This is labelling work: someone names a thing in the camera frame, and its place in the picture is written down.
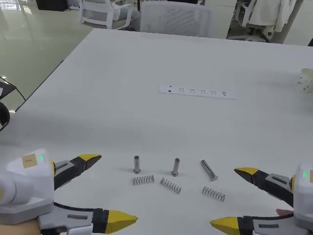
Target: white desk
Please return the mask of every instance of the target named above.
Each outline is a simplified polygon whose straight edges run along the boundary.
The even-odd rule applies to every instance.
[[[307,47],[94,29],[0,133],[1,165],[41,147],[55,161],[100,153],[56,201],[138,216],[120,235],[220,235],[210,220],[287,208],[234,168],[291,176],[313,161],[313,95],[295,88],[312,61]],[[159,94],[167,83],[226,90],[236,100]],[[137,154],[154,184],[132,185]],[[180,185],[180,195],[161,177]],[[203,186],[224,192],[225,202],[202,195]]]

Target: power strip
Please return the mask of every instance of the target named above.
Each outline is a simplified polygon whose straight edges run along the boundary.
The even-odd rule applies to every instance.
[[[235,96],[228,92],[221,92],[210,89],[194,89],[187,88],[184,86],[173,86],[173,85],[161,85],[159,93],[163,94],[181,94],[181,95],[190,95],[190,96],[201,96],[208,98],[217,98],[217,99],[235,99]]]

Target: screw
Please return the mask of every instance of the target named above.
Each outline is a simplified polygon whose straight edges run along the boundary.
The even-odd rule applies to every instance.
[[[206,172],[209,174],[212,181],[217,180],[218,176],[213,172],[213,170],[209,167],[205,160],[201,160],[201,164],[203,165]]]
[[[179,162],[180,162],[180,159],[179,159],[179,158],[175,158],[175,161],[174,161],[174,168],[173,168],[173,171],[172,171],[172,175],[173,175],[174,177],[178,176]]]
[[[134,156],[134,161],[135,161],[135,169],[134,169],[134,172],[135,172],[135,174],[138,174],[138,173],[140,172],[139,156]]]

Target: metal spring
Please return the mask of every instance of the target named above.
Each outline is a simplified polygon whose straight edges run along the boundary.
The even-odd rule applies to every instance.
[[[154,181],[155,181],[154,175],[140,176],[140,177],[133,178],[133,184],[134,185],[150,183],[150,182],[154,182]]]
[[[205,187],[205,186],[202,189],[202,193],[207,194],[211,197],[214,197],[214,198],[216,198],[222,202],[225,200],[225,194],[223,194],[221,192],[217,192],[217,191],[215,191],[211,188]]]
[[[172,183],[172,182],[169,181],[169,180],[166,180],[165,178],[162,178],[161,181],[160,181],[160,183],[161,183],[163,186],[169,188],[170,190],[174,191],[174,192],[177,193],[177,194],[179,194],[180,191],[181,191],[181,187],[179,187],[178,185]]]

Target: floor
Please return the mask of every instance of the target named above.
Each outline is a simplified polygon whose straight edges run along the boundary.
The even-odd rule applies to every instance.
[[[29,97],[91,30],[78,11],[39,11],[35,0],[0,0],[0,76]],[[13,92],[2,102],[15,110],[23,98]]]

